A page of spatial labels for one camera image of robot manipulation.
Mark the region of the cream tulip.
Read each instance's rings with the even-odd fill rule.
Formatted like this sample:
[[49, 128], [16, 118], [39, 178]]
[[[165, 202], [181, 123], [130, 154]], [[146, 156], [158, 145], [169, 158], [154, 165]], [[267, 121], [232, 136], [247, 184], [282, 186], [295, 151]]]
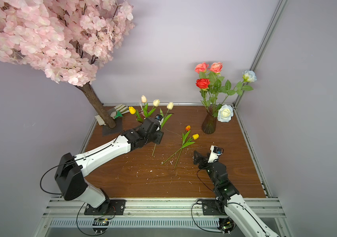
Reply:
[[146, 96], [141, 96], [141, 103], [143, 104], [142, 106], [142, 111], [143, 111], [143, 115], [144, 117], [148, 117], [148, 100], [146, 98]]
[[150, 117], [154, 112], [155, 110], [158, 108], [160, 104], [160, 100], [159, 99], [156, 99], [153, 101], [153, 107], [151, 110], [148, 110], [148, 104], [145, 105], [145, 117], [148, 118]]
[[174, 107], [174, 103], [173, 102], [169, 102], [166, 106], [167, 108], [167, 112], [164, 113], [162, 109], [160, 109], [159, 115], [162, 116], [162, 120], [160, 122], [160, 129], [162, 130], [164, 125], [166, 124], [166, 122], [168, 121], [168, 119], [171, 117], [172, 113], [170, 113], [170, 111], [173, 109]]

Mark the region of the orange tulip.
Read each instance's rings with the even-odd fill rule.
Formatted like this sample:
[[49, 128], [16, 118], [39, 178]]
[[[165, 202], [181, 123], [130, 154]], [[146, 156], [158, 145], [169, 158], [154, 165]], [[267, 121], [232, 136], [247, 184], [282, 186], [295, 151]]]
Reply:
[[193, 138], [190, 136], [190, 133], [191, 133], [191, 126], [188, 125], [185, 128], [185, 133], [182, 134], [182, 145], [181, 145], [181, 148], [179, 149], [179, 155], [175, 162], [175, 166], [174, 166], [175, 168], [177, 167], [182, 150], [194, 143]]

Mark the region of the white rose large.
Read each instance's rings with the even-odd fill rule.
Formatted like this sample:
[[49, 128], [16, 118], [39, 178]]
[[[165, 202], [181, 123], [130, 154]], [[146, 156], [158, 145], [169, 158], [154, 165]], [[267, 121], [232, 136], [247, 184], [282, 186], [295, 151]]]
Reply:
[[218, 110], [217, 120], [219, 122], [229, 122], [233, 116], [233, 107], [230, 105], [223, 105]]

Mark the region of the red rose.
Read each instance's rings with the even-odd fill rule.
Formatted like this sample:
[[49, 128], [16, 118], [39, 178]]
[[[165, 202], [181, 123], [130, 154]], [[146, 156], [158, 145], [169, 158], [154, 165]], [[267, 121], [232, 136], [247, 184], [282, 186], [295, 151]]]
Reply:
[[200, 89], [200, 93], [202, 96], [202, 104], [209, 108], [209, 104], [207, 102], [207, 93], [209, 90], [210, 80], [209, 79], [198, 79], [196, 80], [196, 86]]

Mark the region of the pink rose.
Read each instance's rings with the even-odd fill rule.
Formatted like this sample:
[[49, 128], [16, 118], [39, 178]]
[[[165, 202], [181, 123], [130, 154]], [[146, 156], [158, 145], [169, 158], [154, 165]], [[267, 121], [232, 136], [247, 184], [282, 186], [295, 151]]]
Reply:
[[195, 67], [195, 72], [198, 73], [200, 79], [208, 79], [208, 73], [209, 73], [209, 64], [207, 63], [201, 63], [198, 64]]
[[211, 65], [210, 73], [209, 73], [211, 89], [221, 87], [222, 76], [220, 74], [221, 74], [222, 68], [223, 68], [223, 63], [221, 62], [215, 62]]

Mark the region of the white rose small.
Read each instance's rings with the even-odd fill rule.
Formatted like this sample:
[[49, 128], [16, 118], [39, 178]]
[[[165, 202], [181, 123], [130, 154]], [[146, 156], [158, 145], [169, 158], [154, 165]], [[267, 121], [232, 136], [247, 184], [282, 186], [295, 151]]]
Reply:
[[221, 104], [224, 104], [228, 97], [232, 95], [237, 95], [242, 97], [243, 93], [246, 91], [252, 91], [253, 87], [250, 85], [257, 81], [257, 77], [254, 71], [245, 70], [243, 71], [242, 80], [239, 81], [234, 87], [231, 86], [231, 83], [227, 81], [225, 86], [223, 86], [223, 93], [226, 94], [224, 100]]

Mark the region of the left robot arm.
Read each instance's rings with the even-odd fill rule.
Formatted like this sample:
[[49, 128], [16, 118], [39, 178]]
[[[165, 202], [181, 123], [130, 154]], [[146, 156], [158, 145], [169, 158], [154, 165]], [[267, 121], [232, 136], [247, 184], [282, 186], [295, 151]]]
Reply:
[[81, 200], [101, 212], [108, 210], [110, 199], [106, 193], [86, 181], [85, 177], [118, 156], [150, 142], [160, 144], [163, 137], [162, 122], [161, 115], [147, 118], [141, 125], [121, 132], [100, 147], [75, 156], [71, 153], [62, 156], [54, 178], [64, 200]]

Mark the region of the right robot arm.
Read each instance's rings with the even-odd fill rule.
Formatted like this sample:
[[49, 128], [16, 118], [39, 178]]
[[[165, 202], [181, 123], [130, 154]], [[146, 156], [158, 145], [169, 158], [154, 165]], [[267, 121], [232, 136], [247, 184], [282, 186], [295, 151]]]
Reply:
[[226, 165], [219, 162], [220, 156], [221, 152], [203, 156], [194, 151], [194, 164], [200, 170], [205, 170], [210, 177], [220, 212], [233, 220], [246, 237], [277, 237], [278, 234], [252, 211], [229, 180]]

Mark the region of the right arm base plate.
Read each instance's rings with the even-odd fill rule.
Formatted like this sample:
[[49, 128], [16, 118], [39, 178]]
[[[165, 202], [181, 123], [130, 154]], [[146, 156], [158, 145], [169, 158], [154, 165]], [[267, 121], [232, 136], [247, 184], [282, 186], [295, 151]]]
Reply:
[[216, 199], [201, 199], [203, 215], [205, 216], [226, 216], [224, 205]]

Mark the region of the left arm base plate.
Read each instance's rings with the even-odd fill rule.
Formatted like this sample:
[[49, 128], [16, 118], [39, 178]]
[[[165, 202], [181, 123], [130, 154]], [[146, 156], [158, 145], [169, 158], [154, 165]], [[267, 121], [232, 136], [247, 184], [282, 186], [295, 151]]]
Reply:
[[124, 210], [126, 207], [125, 199], [110, 199], [106, 200], [99, 207], [92, 207], [90, 204], [85, 206], [84, 215], [92, 215], [92, 216], [103, 216], [103, 215], [111, 215], [111, 216], [122, 216], [124, 214]]

